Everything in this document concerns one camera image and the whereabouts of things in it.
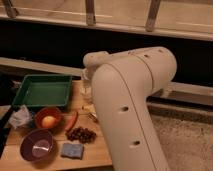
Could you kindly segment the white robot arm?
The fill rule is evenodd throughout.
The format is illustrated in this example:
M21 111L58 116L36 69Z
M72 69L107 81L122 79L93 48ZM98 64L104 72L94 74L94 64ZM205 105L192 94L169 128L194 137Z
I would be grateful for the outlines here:
M83 58L83 83L91 89L115 171L170 171L146 99L171 82L175 56L164 47Z

